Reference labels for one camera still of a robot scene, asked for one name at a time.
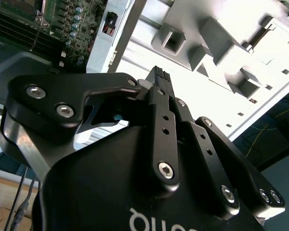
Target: wooden surface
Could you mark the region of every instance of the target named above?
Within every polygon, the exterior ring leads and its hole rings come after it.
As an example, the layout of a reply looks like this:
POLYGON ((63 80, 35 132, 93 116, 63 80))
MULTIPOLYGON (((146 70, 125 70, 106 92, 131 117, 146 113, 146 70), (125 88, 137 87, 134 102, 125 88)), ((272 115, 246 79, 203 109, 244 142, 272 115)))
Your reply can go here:
MULTIPOLYGON (((11 209, 19 184, 13 181, 0 178, 0 207, 11 209)), ((24 185, 16 205, 16 209, 24 201, 28 194, 29 187, 24 185)), ((37 195, 38 190, 33 189, 29 200, 29 207, 27 209, 26 217, 31 217, 32 205, 37 195)))

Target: black metal bracket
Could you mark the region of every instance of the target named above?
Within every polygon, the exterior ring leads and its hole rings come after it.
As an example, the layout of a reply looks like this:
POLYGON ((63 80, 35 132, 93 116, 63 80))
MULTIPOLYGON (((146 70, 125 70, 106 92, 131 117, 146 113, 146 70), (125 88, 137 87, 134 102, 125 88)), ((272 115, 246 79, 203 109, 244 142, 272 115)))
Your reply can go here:
MULTIPOLYGON (((174 96, 168 73, 154 67, 146 80, 153 83, 150 89, 122 73, 17 77, 9 84, 0 144, 7 154, 22 155, 19 159, 33 168, 45 187, 55 187, 54 176, 65 169, 61 172, 74 187, 82 187, 82 180, 69 171, 90 175, 98 184, 89 187, 91 192, 104 188, 101 180, 116 177, 115 171, 122 191, 113 180, 109 187, 124 198, 131 194, 135 201, 141 197, 163 204, 160 200, 175 198, 179 204, 178 195, 195 201, 200 196, 205 214, 222 220, 240 216, 245 205, 261 218, 285 210, 279 192, 212 121, 194 121, 186 103, 174 96), (80 151, 73 149, 78 131, 122 119, 130 122, 128 128, 80 151), (106 173, 93 169, 104 166, 106 173)), ((45 205, 46 198, 53 198, 46 191, 41 200, 45 205)))
POLYGON ((212 121, 201 117, 196 123, 207 131, 233 186, 254 216, 267 218, 285 211, 280 193, 212 121))

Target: cable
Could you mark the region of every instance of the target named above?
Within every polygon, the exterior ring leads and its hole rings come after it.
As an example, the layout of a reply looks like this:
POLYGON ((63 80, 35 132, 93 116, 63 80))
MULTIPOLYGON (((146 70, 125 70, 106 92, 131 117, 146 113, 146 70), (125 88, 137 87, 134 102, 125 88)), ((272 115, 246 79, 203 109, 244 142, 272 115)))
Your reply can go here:
POLYGON ((35 47, 35 44, 36 44, 37 41, 38 41, 39 33, 40 33, 40 30, 42 29, 43 21, 44 21, 44 16, 42 15, 42 16, 41 16, 41 21, 40 21, 39 30, 38 30, 38 32, 37 32, 37 35, 35 36, 35 39, 34 39, 34 42, 33 42, 33 45, 32 45, 32 47, 31 47, 30 51, 33 51, 33 48, 35 47))
MULTIPOLYGON (((263 130, 263 128, 258 128, 258 127, 255 127, 255 126, 251 126, 252 128, 254 128, 254 129, 257 129, 257 130, 263 130)), ((272 131, 272 130, 276 130, 277 128, 268 128, 268 129, 266 129, 266 131, 272 131)))
POLYGON ((29 199, 32 195, 32 190, 33 190, 33 186, 35 183, 35 179, 36 179, 36 177, 34 177, 34 179, 31 181, 31 184, 30 184, 30 187, 28 190, 28 195, 25 198, 25 200, 21 203, 21 205, 19 206, 18 210, 15 213, 13 222, 11 224, 10 231, 16 231, 18 229, 20 222, 23 220, 23 218, 26 214, 26 211, 27 211, 28 206, 29 206, 29 199))
MULTIPOLYGON (((262 131, 263 130, 263 128, 258 128, 258 127, 255 127, 255 126, 251 126, 252 128, 254 128, 254 129, 256 129, 256 130, 260 130, 260 131, 262 131)), ((276 130, 277 128, 268 128, 266 131, 272 131, 272 130, 276 130)))
MULTIPOLYGON (((278 115, 275 116, 274 118, 278 118, 278 117, 282 116, 284 113, 287 113, 287 112, 289 112, 289 109, 286 110, 286 111, 284 111, 284 112, 282 112, 282 113, 280 113, 280 114, 278 114, 278 115)), ((257 139, 259 138, 259 136, 260 136, 268 127, 269 127, 269 124, 266 124, 266 125, 264 126, 264 128, 263 128, 263 129, 259 132, 259 134, 256 136, 256 138, 255 138, 254 142, 252 143, 249 151, 247 152, 246 157, 250 154, 250 152, 251 152, 253 146, 255 145, 257 139)))
POLYGON ((13 202, 9 217, 8 217, 8 219, 6 221, 6 224, 5 224, 5 227, 4 227, 4 231, 7 231, 9 226, 10 226, 11 218, 12 218, 12 215, 14 213, 15 206, 16 206, 16 204, 18 202, 19 195, 20 195, 21 189, 23 187, 24 180, 25 180, 25 177, 27 175, 27 172, 28 172, 28 167, 25 168, 24 173, 23 173, 23 175, 21 177, 21 180, 20 180, 20 183, 19 183, 19 186, 18 186, 18 190, 17 190, 16 196, 15 196, 15 199, 14 199, 14 202, 13 202))

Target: yellow wire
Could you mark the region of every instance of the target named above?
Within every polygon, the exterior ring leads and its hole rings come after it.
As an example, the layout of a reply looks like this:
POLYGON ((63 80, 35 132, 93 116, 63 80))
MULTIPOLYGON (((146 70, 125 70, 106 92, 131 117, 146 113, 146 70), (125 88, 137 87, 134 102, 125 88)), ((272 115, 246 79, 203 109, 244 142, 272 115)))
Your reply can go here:
MULTIPOLYGON (((288 111, 289 111, 289 109, 286 110, 286 111, 284 111, 284 112, 282 112, 282 113, 280 113, 280 114, 278 114, 278 115, 275 116, 274 118, 280 117, 281 115, 283 115, 284 113, 287 113, 288 111)), ((256 136, 256 139, 255 139, 254 142, 251 144, 251 147, 250 147, 249 152, 247 153, 246 157, 250 154, 250 152, 251 152, 251 150, 252 150, 255 142, 257 141, 257 139, 259 138, 259 136, 261 135, 261 133, 263 133, 268 127, 269 127, 269 124, 266 124, 266 125, 264 126, 264 128, 261 130, 261 132, 259 132, 259 134, 256 136)))

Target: circuit board component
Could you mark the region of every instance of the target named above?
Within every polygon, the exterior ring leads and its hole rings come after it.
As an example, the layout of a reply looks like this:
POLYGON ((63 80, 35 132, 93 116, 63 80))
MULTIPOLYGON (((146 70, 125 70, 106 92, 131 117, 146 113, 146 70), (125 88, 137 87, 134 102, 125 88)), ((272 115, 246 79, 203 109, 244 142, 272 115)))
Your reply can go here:
POLYGON ((0 13, 35 29, 36 36, 22 48, 34 52, 44 34, 62 44, 65 55, 57 65, 85 69, 106 4, 107 0, 0 0, 0 13))

